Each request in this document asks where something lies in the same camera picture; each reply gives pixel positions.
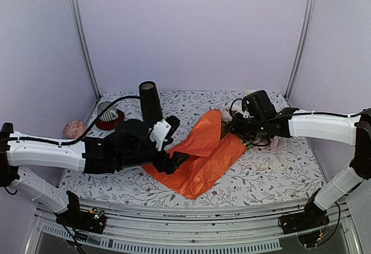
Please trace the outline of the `artificial flower bouquet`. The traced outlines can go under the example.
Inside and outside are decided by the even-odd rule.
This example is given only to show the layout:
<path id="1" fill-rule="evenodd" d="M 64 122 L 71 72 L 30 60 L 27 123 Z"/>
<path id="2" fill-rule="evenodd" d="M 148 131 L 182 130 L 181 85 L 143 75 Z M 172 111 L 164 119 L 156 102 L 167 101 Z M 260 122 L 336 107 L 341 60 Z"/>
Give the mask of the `artificial flower bouquet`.
<path id="1" fill-rule="evenodd" d="M 221 110 L 221 135 L 220 139 L 224 138 L 228 133 L 232 133 L 231 130 L 232 116 L 227 109 Z M 268 151 L 275 150 L 279 145 L 279 139 L 277 137 L 269 138 L 263 136 L 244 136 L 236 135 L 243 145 L 249 149 L 252 147 L 265 148 Z"/>

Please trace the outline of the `orange wrapping paper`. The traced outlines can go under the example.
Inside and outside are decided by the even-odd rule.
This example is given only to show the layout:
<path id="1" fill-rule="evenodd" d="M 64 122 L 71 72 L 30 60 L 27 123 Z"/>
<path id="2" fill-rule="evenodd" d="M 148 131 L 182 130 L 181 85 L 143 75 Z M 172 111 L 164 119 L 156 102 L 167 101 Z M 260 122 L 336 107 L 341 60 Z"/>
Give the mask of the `orange wrapping paper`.
<path id="1" fill-rule="evenodd" d="M 190 157 L 171 175 L 159 173 L 154 165 L 143 169 L 161 184 L 187 197 L 196 199 L 210 190 L 215 182 L 245 153 L 246 147 L 236 136 L 221 137 L 222 112 L 209 110 L 195 124 L 188 137 L 168 153 Z"/>

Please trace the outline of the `cream printed ribbon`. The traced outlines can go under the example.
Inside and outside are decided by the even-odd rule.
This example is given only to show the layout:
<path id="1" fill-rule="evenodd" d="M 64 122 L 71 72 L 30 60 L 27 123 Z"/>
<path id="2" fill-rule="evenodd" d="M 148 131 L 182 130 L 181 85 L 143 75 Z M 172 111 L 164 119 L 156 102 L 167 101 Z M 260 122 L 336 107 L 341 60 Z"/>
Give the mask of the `cream printed ribbon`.
<path id="1" fill-rule="evenodd" d="M 257 171 L 267 171 L 273 168 L 271 161 L 256 161 L 252 163 Z"/>

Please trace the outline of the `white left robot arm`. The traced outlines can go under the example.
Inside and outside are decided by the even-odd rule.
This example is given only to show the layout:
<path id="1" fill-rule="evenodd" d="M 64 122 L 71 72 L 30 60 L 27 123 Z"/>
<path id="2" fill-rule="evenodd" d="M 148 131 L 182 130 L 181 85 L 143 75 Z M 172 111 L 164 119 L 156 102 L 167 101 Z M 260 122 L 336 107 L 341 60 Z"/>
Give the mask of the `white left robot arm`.
<path id="1" fill-rule="evenodd" d="M 151 164 L 158 172 L 171 175 L 190 157 L 165 150 L 177 127 L 177 122 L 170 124 L 164 119 L 152 128 L 141 120 L 129 119 L 119 122 L 104 138 L 49 140 L 25 136 L 14 131 L 13 124 L 4 123 L 1 127 L 1 186 L 23 190 L 55 214 L 63 214 L 73 227 L 82 227 L 86 215 L 79 209 L 76 196 L 60 192 L 27 167 L 64 168 L 99 175 Z"/>

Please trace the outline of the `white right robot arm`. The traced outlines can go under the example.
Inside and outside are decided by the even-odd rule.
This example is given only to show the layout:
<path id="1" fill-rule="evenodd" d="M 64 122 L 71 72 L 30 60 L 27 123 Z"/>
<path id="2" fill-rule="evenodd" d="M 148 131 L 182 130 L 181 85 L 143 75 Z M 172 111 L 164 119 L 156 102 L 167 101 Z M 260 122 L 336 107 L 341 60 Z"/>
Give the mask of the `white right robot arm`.
<path id="1" fill-rule="evenodd" d="M 229 111 L 231 133 L 259 147 L 273 137 L 307 137 L 336 141 L 354 147 L 354 157 L 341 172 L 320 188 L 300 215 L 304 228 L 313 228 L 322 212 L 363 181 L 370 179 L 370 110 L 335 114 L 286 107 L 277 111 L 266 91 L 258 90 L 241 100 L 241 111 Z"/>

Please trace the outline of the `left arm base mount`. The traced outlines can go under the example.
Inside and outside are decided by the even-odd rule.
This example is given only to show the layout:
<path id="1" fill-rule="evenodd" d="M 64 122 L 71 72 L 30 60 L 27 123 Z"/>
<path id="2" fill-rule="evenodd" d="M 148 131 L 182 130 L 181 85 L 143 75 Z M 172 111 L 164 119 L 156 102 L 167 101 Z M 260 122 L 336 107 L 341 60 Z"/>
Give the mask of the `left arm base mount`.
<path id="1" fill-rule="evenodd" d="M 102 234 L 107 221 L 105 211 L 96 207 L 83 211 L 80 208 L 78 196 L 71 191 L 67 191 L 66 194 L 68 196 L 67 210 L 55 214 L 56 223 L 77 230 Z"/>

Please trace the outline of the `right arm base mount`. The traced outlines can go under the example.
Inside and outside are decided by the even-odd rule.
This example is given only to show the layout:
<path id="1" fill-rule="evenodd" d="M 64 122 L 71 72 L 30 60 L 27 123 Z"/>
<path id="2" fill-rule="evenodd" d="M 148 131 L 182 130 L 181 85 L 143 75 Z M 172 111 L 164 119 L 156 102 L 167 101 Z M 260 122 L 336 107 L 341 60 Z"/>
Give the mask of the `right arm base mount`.
<path id="1" fill-rule="evenodd" d="M 314 204 L 317 190 L 310 197 L 304 206 L 304 210 L 297 213 L 284 213 L 278 219 L 278 226 L 284 234 L 308 231 L 317 228 L 317 231 L 299 235 L 299 243 L 305 248 L 314 248 L 318 246 L 325 234 L 328 224 L 330 223 L 327 211 L 321 210 Z"/>

